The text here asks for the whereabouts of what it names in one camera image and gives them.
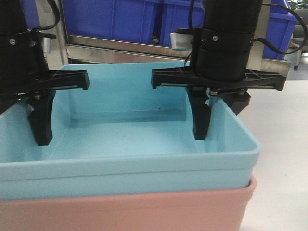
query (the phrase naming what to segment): black cylindrical actuator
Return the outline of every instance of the black cylindrical actuator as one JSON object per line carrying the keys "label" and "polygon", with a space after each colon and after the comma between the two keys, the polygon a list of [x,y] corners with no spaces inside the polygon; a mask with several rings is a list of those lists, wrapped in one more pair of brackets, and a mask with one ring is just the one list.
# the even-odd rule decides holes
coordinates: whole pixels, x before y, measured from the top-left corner
{"label": "black cylindrical actuator", "polygon": [[205,0],[195,72],[215,81],[245,78],[262,0]]}
{"label": "black cylindrical actuator", "polygon": [[31,81],[38,71],[20,0],[0,0],[0,90]]}

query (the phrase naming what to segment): black bracket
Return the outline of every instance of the black bracket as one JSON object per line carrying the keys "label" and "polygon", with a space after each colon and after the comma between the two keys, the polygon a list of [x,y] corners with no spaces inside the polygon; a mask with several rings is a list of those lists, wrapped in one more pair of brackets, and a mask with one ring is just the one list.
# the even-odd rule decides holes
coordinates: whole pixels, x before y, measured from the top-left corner
{"label": "black bracket", "polygon": [[204,140],[211,118],[211,108],[206,104],[208,96],[204,87],[186,87],[192,109],[193,129],[196,140]]}
{"label": "black bracket", "polygon": [[193,134],[196,140],[204,140],[208,131],[211,109],[205,103],[211,96],[221,97],[227,105],[239,114],[248,106],[250,95],[248,88],[283,89],[286,77],[275,72],[246,70],[245,78],[238,82],[214,81],[197,75],[192,66],[152,70],[152,87],[186,87],[192,108]]}
{"label": "black bracket", "polygon": [[52,140],[51,111],[55,94],[55,90],[41,91],[26,101],[33,108],[28,118],[39,146],[49,145]]}

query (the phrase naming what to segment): light blue plastic bin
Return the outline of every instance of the light blue plastic bin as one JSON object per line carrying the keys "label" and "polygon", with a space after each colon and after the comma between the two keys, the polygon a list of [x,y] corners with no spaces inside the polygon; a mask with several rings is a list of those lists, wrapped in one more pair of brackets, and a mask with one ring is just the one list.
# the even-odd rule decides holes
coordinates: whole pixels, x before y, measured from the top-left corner
{"label": "light blue plastic bin", "polygon": [[185,88],[152,89],[152,68],[183,63],[68,65],[88,90],[59,90],[53,140],[38,147],[25,102],[0,115],[0,199],[246,187],[260,144],[212,99],[205,141],[192,134]]}

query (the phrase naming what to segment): stacked plastic bins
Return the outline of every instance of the stacked plastic bins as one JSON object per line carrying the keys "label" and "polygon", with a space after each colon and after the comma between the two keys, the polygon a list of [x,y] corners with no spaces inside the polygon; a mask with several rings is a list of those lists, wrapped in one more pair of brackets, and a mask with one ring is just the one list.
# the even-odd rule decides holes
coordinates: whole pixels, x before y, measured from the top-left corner
{"label": "stacked plastic bins", "polygon": [[63,0],[69,34],[151,43],[161,0]]}
{"label": "stacked plastic bins", "polygon": [[[272,0],[272,4],[290,7],[287,0]],[[297,19],[288,11],[278,7],[271,7],[266,39],[279,50],[286,52],[296,23]],[[281,60],[284,59],[284,55],[278,54],[265,46],[263,58]]]}
{"label": "stacked plastic bins", "polygon": [[53,140],[35,144],[20,102],[0,115],[3,230],[238,231],[260,144],[222,100],[196,141],[185,88],[152,89],[153,68],[68,65],[90,88],[57,91]]}

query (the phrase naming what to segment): screw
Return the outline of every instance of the screw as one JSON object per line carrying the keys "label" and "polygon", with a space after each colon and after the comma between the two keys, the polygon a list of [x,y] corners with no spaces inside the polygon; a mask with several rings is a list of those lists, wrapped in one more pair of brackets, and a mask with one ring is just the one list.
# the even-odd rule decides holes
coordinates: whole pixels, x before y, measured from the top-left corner
{"label": "screw", "polygon": [[10,39],[10,44],[11,44],[11,45],[15,45],[15,44],[16,44],[16,40]]}
{"label": "screw", "polygon": [[214,42],[216,42],[216,41],[218,40],[218,36],[217,36],[217,35],[214,35],[214,36],[212,37],[212,40],[213,40]]}
{"label": "screw", "polygon": [[30,46],[30,47],[34,47],[36,44],[37,44],[37,42],[35,42],[35,41],[29,42],[29,46]]}
{"label": "screw", "polygon": [[35,95],[33,96],[33,99],[35,99],[35,100],[39,100],[39,99],[41,99],[41,95],[40,95],[40,93],[38,92],[38,91],[36,91],[35,92]]}
{"label": "screw", "polygon": [[218,89],[217,88],[210,88],[210,96],[217,96],[218,95]]}

